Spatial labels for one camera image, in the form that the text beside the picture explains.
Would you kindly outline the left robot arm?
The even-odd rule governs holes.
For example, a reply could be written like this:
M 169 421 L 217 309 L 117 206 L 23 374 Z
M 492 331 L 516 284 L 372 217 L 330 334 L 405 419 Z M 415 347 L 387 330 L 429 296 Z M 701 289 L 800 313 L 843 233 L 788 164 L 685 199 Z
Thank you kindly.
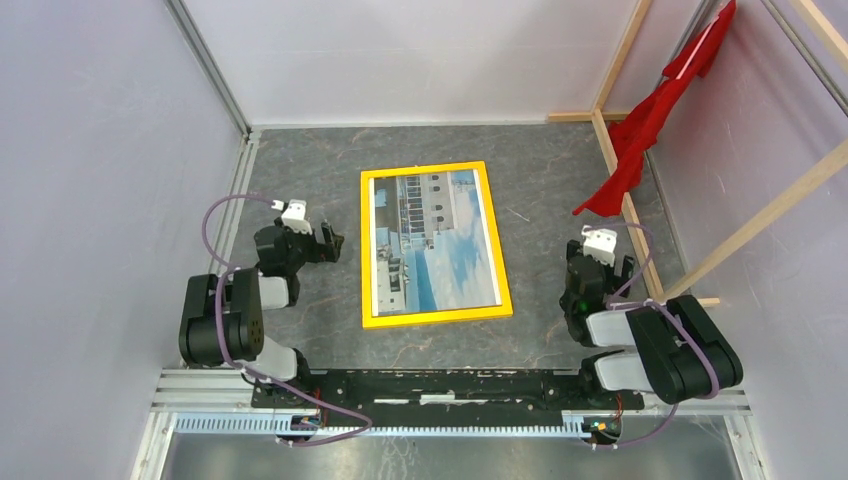
M 297 233 L 277 221 L 254 234 L 258 261 L 253 268 L 222 278 L 191 277 L 178 334 L 183 361 L 192 368 L 224 365 L 223 340 L 246 376 L 263 382 L 278 378 L 275 392 L 281 400 L 290 407 L 306 405 L 314 394 L 308 363 L 299 350 L 266 336 L 263 313 L 296 305 L 298 271 L 307 263 L 337 262 L 343 242 L 327 221 L 311 233 Z

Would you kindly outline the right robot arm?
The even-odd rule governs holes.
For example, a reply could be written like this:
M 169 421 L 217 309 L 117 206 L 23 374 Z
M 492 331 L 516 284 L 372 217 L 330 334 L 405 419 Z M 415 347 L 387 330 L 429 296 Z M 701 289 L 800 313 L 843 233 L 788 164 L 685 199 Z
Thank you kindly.
M 618 391 L 655 394 L 669 405 L 712 398 L 744 378 L 740 357 L 700 301 L 682 295 L 663 303 L 626 303 L 635 261 L 616 258 L 615 243 L 571 240 L 559 304 L 572 339 L 612 353 L 589 363 L 577 382 L 580 400 L 602 408 Z

